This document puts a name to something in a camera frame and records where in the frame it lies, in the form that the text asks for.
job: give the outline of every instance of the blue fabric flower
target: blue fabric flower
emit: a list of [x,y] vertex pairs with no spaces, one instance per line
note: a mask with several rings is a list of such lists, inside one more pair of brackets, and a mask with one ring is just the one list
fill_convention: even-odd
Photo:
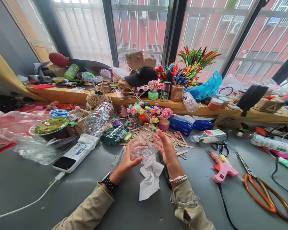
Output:
[[49,114],[52,118],[57,118],[57,117],[67,118],[68,117],[68,112],[66,110],[55,109],[55,110],[51,110]]

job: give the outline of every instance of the person's left hand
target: person's left hand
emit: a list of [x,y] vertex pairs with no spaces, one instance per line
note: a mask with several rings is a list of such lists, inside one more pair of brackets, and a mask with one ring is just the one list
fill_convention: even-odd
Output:
[[121,179],[135,166],[139,165],[143,158],[138,157],[134,160],[131,160],[131,150],[130,145],[132,144],[134,140],[129,141],[128,145],[126,146],[126,152],[125,155],[121,161],[121,163],[118,165],[118,167],[114,170],[114,172],[110,175],[110,181],[113,184],[118,184]]

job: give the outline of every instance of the ruler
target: ruler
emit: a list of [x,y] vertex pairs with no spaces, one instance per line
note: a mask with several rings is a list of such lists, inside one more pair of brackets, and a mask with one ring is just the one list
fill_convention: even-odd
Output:
[[112,166],[118,166],[119,162],[121,161],[122,155],[125,152],[125,148],[126,146],[124,145],[121,151],[119,152],[119,154],[114,157],[112,164],[111,164]]

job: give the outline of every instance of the sleeve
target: sleeve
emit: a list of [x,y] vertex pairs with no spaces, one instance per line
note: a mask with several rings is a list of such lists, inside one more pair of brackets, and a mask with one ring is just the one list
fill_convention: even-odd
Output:
[[[171,202],[174,204],[175,216],[181,229],[215,230],[188,180],[175,188]],[[193,205],[185,205],[183,202],[191,202]]]
[[113,202],[114,198],[98,183],[82,204],[52,230],[92,230],[99,224]]

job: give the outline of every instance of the hand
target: hand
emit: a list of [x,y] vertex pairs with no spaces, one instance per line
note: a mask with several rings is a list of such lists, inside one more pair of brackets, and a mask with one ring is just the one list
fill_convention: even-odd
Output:
[[158,135],[154,134],[153,142],[156,144],[157,149],[162,153],[163,161],[166,165],[178,161],[172,141],[161,130],[158,130]]
[[129,141],[128,145],[126,146],[126,152],[123,156],[123,159],[121,163],[118,165],[118,167],[114,170],[114,172],[110,175],[110,181],[113,184],[118,184],[122,178],[135,166],[139,165],[143,158],[138,157],[134,160],[131,160],[131,150],[130,145],[132,144],[134,140]]

